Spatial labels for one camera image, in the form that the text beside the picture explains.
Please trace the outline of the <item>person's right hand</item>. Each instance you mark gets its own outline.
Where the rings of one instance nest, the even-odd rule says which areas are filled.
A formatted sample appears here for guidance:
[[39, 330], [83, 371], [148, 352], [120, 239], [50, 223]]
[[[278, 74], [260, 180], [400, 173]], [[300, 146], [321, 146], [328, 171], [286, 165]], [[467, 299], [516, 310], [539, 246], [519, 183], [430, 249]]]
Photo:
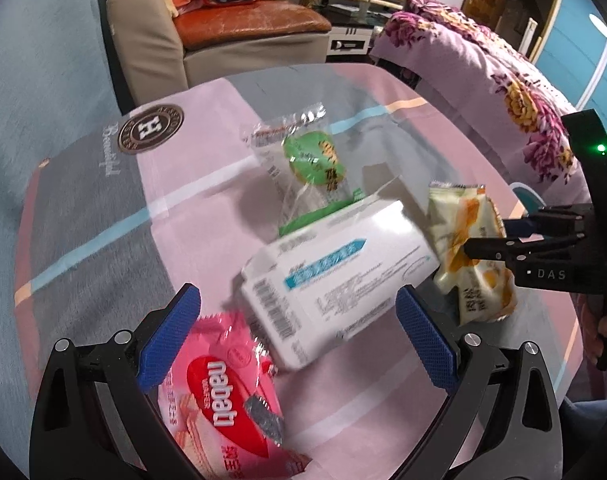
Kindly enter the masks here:
[[607, 314], [595, 314], [589, 307], [587, 295], [578, 297], [579, 324], [583, 341], [583, 350], [588, 360], [596, 365], [605, 349], [607, 339]]

